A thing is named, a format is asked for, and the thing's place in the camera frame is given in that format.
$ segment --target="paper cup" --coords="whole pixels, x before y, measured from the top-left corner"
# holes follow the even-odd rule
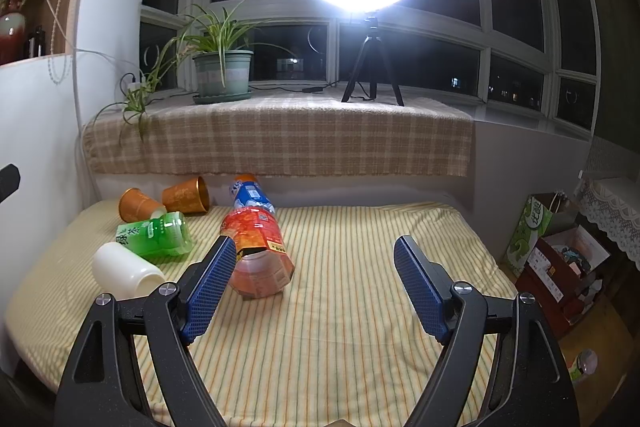
[[[166,282],[161,269],[119,243],[98,248],[91,269],[100,288],[117,300],[146,297]]]
[[[118,213],[125,223],[136,223],[166,214],[166,208],[143,194],[139,188],[128,188],[120,197]]]
[[[162,191],[162,204],[167,212],[202,214],[209,212],[209,191],[202,177],[166,188]]]

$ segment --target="spider plant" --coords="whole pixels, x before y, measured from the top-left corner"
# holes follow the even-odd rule
[[[181,28],[177,35],[171,38],[158,54],[158,58],[146,75],[145,80],[136,89],[122,90],[125,97],[123,102],[110,103],[103,107],[94,118],[94,123],[107,108],[123,106],[122,119],[127,124],[138,124],[140,139],[144,140],[143,118],[151,96],[158,88],[162,78],[172,69],[177,68],[187,58],[201,54],[218,54],[220,60],[220,73],[223,86],[225,86],[226,61],[225,52],[247,48],[251,45],[272,46],[294,54],[282,46],[268,42],[249,42],[249,31],[257,28],[255,23],[243,23],[233,19],[238,7],[246,0],[241,0],[231,10],[223,7],[223,16],[218,16],[213,10],[194,4],[196,15],[185,14],[187,24]],[[171,48],[175,46],[175,56],[170,55]]]

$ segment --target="checkered cloth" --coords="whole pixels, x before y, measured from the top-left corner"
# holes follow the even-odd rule
[[[242,102],[194,105],[180,96],[156,102],[144,141],[120,113],[103,113],[82,138],[101,174],[466,176],[473,120],[421,96],[379,93],[376,102],[340,103],[342,90],[255,91]]]

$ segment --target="small bottle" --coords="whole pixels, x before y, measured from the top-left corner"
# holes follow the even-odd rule
[[[47,42],[45,31],[42,26],[38,26],[36,28],[34,35],[34,47],[33,47],[33,56],[34,57],[44,57],[47,54]]]
[[[27,39],[24,41],[24,47],[22,49],[22,58],[33,58],[33,45],[35,44],[35,38],[33,32],[27,35]]]
[[[182,255],[193,250],[191,234],[181,212],[120,225],[116,242],[140,257]]]
[[[234,208],[244,208],[246,206],[260,206],[275,216],[276,210],[271,201],[264,195],[258,180],[252,174],[242,174],[236,176],[233,185],[229,187],[231,197],[234,198]]]
[[[575,357],[574,363],[569,367],[569,376],[574,385],[578,385],[589,375],[593,375],[598,368],[598,356],[593,349],[585,349]]]

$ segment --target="green flower pot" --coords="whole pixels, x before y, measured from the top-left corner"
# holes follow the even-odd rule
[[[207,53],[193,57],[198,73],[198,95],[232,96],[249,92],[249,69],[254,52],[235,50],[225,53],[225,85],[222,84],[220,57]]]

